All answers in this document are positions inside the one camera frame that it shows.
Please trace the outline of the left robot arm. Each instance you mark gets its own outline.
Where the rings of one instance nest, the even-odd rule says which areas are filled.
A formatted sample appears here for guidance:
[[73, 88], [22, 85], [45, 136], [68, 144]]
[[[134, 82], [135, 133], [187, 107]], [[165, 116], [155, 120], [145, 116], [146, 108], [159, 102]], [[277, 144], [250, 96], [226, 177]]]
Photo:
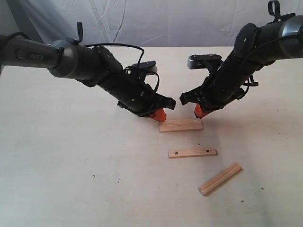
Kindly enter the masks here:
[[1, 35], [0, 65], [45, 68], [57, 78], [99, 86], [118, 100], [119, 107], [159, 122], [166, 120], [164, 109], [176, 105], [173, 98], [157, 93], [158, 85], [145, 83], [146, 76], [157, 75], [155, 61], [123, 67], [103, 45], [89, 48], [67, 40], [42, 44], [22, 33]]

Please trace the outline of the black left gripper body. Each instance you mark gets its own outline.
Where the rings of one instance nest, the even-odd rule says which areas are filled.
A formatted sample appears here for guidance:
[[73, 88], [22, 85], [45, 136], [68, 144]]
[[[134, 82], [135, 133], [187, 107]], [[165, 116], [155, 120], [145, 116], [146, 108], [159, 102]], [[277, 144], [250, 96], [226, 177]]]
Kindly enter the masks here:
[[151, 117], [156, 111], [155, 96], [160, 83], [159, 75], [153, 75], [158, 77], [155, 88], [144, 82], [148, 75], [138, 70], [105, 70], [98, 74], [97, 85], [115, 97], [122, 108], [137, 116]]

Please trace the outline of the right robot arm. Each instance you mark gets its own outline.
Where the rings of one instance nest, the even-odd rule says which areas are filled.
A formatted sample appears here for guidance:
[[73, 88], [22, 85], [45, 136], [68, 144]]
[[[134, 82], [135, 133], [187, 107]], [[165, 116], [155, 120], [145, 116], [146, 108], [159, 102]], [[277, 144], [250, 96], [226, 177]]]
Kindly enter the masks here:
[[245, 25], [238, 33], [233, 50], [225, 60], [220, 55], [191, 55], [187, 66], [191, 70], [207, 69], [209, 75], [202, 85], [182, 93], [182, 105], [195, 103], [195, 115], [201, 119], [223, 109], [257, 87], [253, 74], [277, 60], [298, 59], [303, 56], [303, 17], [285, 15], [262, 27]]

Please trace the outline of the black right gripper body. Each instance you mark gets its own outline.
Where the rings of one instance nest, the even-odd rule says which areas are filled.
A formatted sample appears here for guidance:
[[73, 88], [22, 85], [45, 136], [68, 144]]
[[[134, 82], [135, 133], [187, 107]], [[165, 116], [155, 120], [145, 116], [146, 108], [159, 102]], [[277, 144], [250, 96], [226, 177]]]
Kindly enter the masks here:
[[216, 111], [235, 99], [241, 99], [245, 95], [241, 86], [256, 85], [248, 80], [258, 70], [258, 63], [229, 56], [217, 70], [208, 70], [210, 74], [201, 87], [203, 101], [200, 106], [203, 111]]

